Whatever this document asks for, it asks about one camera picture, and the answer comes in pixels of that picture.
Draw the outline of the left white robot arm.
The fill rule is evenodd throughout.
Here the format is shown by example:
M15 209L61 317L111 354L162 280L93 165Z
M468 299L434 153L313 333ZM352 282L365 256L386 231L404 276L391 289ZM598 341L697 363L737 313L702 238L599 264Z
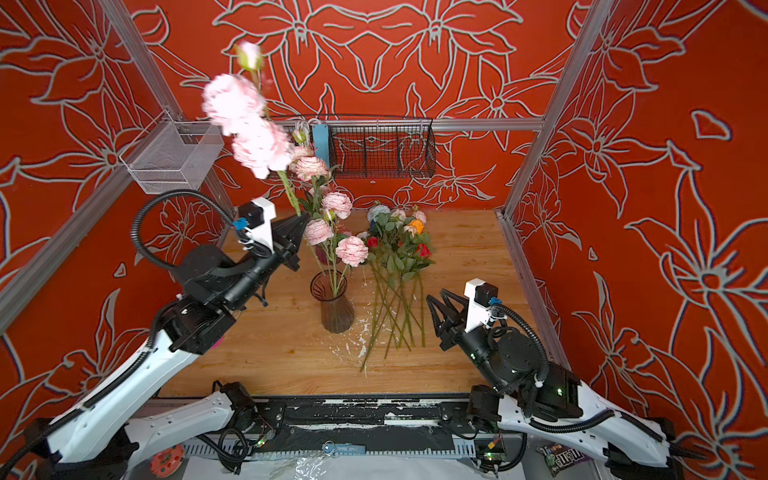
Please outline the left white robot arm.
M233 261L219 247L198 246L174 265L156 257L143 243L142 223L157 205L193 197L232 227L245 254ZM161 426L136 419L152 395L217 344L235 324L235 312L256 298L266 300L270 277L281 266L296 271L299 249L311 216L306 211L277 219L274 204L256 198L232 217L215 201L190 189L160 194L134 217L130 230L137 253L173 274L183 293L162 307L145 343L82 400L51 419L38 419L25 430L25 443L1 467L7 478L29 454L39 456L45 479L120 479L128 470L191 437L236 425L249 410L249 397L238 386L226 387L170 413Z

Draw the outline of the pink peony stem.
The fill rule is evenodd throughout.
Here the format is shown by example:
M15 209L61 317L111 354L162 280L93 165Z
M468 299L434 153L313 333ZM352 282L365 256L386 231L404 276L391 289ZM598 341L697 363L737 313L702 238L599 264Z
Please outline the pink peony stem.
M305 237L311 246L320 247L324 252L324 269L334 295L342 290L342 281L348 271L364 264L369 256L364 240L355 235L338 233L334 223L323 219L310 220Z

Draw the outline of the brown glass vase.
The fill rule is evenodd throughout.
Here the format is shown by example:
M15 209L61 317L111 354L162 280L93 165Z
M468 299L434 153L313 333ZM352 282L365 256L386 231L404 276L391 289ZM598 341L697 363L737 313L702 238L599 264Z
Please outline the brown glass vase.
M310 283L312 297L320 303L322 326L330 333L341 334L355 320L352 304L346 297L348 282L338 270L324 270Z

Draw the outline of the pink carnation stem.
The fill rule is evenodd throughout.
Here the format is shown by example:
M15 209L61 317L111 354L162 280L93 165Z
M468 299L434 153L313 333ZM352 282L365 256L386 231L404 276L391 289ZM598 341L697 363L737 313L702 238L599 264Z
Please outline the pink carnation stem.
M329 231L324 241L319 244L325 254L324 263L329 270L338 270L345 274L349 266L338 256L336 249L343 240L352 237L351 231L343 225L343 220L352 213L352 202L344 193L326 193L320 203L320 213Z

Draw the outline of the pale pink flower stem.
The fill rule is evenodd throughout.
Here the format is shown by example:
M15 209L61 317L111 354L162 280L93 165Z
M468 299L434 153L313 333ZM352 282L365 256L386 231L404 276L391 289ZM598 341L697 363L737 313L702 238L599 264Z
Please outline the pale pink flower stem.
M243 41L235 46L236 59L244 71L220 74L203 88L202 110L210 123L232 138L233 158L259 180L278 175L295 211L300 210L288 178L294 147L287 132L269 118L267 100L261 91L264 56L260 47Z

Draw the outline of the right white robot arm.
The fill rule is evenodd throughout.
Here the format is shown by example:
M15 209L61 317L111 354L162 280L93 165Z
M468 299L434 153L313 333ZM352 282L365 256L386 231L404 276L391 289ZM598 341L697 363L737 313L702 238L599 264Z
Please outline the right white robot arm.
M441 349L460 348L485 380L471 389L465 413L443 414L444 428L465 440L480 433L550 440L618 479L679 479L682 460L704 459L677 441L671 421L633 414L552 362L536 331L497 295L475 279L462 295L426 298Z

